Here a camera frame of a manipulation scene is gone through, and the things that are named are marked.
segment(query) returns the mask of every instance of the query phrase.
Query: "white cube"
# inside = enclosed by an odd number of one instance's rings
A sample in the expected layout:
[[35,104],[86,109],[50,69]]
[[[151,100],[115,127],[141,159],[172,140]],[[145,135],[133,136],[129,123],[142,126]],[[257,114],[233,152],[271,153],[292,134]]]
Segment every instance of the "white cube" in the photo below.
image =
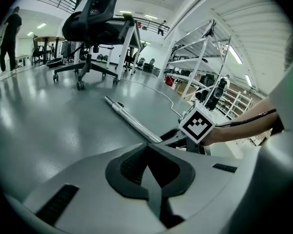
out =
[[215,126],[213,115],[198,101],[185,113],[179,129],[198,144]]

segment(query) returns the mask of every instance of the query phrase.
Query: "fluorescent light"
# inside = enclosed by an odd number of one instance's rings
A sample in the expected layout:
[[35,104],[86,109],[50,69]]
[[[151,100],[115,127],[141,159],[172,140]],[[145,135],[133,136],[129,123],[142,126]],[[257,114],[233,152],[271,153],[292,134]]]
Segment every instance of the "fluorescent light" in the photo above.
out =
[[248,81],[248,84],[250,87],[252,87],[251,79],[248,75],[245,75],[246,80]]
[[131,11],[127,11],[127,10],[120,10],[120,13],[125,13],[125,14],[131,14]]
[[147,15],[147,14],[145,14],[144,15],[146,18],[152,18],[152,19],[157,19],[157,17],[154,17],[154,16],[150,16],[150,15]]
[[142,41],[142,40],[140,40],[140,42],[145,43],[145,44],[151,44],[151,43],[148,42],[148,41]]
[[241,61],[240,57],[237,55],[237,53],[235,52],[235,50],[231,46],[230,46],[229,50],[230,50],[231,54],[233,55],[233,57],[236,59],[236,61],[239,64],[242,64],[242,61]]
[[47,24],[46,23],[43,23],[43,24],[40,24],[37,29],[41,29],[42,27],[46,26]]

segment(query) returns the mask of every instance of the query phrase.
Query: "wire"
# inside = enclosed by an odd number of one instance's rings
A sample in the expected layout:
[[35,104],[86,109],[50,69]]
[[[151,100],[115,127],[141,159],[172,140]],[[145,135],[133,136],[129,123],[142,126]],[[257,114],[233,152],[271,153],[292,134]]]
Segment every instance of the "wire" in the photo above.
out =
[[249,123],[251,121],[257,120],[257,119],[259,119],[261,117],[270,115],[270,114],[272,114],[274,112],[276,112],[276,109],[271,109],[269,111],[263,112],[261,114],[258,114],[256,116],[254,116],[252,118],[249,118],[249,119],[246,119],[246,120],[231,122],[231,123],[228,123],[228,124],[225,124],[225,125],[216,125],[216,127],[234,127],[234,126],[239,126],[239,125],[246,124],[246,123]]
[[[133,82],[133,83],[137,83],[137,84],[144,85],[143,83],[136,82],[136,81],[132,81],[132,80],[129,80],[129,79],[121,78],[121,80],[127,80],[127,81],[130,81],[130,82]],[[146,86],[146,85],[144,85],[144,86],[147,87],[147,88],[150,88],[150,89],[154,90],[155,92],[157,92],[157,93],[159,93],[159,94],[161,94],[161,95],[164,95],[163,93],[161,93],[160,91],[155,90],[154,88],[151,88],[151,87]],[[169,99],[169,101],[171,102],[171,107],[170,107],[170,109],[171,109],[174,113],[176,113],[179,117],[182,117],[182,115],[181,115],[180,113],[178,113],[176,110],[173,109],[173,106],[174,106],[173,101],[172,101],[167,95],[164,95],[164,96],[165,96],[167,99]]]

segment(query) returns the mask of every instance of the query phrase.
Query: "black pants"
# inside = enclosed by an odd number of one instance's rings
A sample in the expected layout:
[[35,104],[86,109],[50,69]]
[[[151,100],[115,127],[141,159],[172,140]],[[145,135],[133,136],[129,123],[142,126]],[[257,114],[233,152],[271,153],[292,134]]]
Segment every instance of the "black pants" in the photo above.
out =
[[159,34],[160,32],[161,32],[162,36],[164,36],[164,30],[158,29],[157,34]]
[[16,62],[15,62],[15,41],[5,41],[3,40],[1,47],[0,47],[0,67],[2,71],[5,71],[5,61],[4,57],[6,52],[10,58],[10,68],[11,70],[15,69]]

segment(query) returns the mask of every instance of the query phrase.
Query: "hand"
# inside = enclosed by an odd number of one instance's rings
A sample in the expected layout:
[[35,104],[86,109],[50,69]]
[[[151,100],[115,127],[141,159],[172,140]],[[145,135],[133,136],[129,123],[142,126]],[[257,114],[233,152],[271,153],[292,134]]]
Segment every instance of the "hand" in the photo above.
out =
[[209,146],[213,143],[222,142],[223,129],[221,127],[214,127],[205,137],[201,140],[203,146]]

